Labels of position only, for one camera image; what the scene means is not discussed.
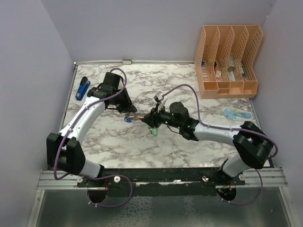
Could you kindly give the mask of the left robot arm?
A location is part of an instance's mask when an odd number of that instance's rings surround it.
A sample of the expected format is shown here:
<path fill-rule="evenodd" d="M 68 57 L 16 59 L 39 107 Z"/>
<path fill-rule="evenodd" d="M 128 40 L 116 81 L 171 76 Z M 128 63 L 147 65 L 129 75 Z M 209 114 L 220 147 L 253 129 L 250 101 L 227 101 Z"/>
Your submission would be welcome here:
<path fill-rule="evenodd" d="M 97 87 L 87 92 L 87 97 L 73 119 L 60 130 L 50 133 L 46 139 L 47 165 L 54 172 L 61 170 L 67 174 L 88 177 L 95 187 L 104 182 L 104 167 L 89 161 L 81 147 L 83 140 L 95 120 L 108 106 L 114 105 L 119 113 L 135 113 L 127 89 L 125 73 L 117 75 L 114 70 L 105 74 L 104 80 Z"/>

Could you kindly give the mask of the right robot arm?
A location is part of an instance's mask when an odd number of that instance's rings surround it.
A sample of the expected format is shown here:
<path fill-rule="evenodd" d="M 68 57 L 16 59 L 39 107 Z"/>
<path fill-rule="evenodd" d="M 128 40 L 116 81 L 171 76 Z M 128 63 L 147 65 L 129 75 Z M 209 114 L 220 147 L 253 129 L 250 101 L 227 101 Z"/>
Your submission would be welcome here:
<path fill-rule="evenodd" d="M 268 136 L 250 121 L 227 130 L 222 126 L 203 125 L 190 117 L 188 109 L 181 102 L 172 103 L 168 111 L 157 106 L 152 108 L 142 122 L 151 128 L 158 128 L 162 124 L 177 128 L 187 140 L 214 141 L 234 146 L 238 153 L 225 160 L 218 170 L 217 179 L 223 185 L 230 184 L 247 169 L 262 169 L 274 146 Z"/>

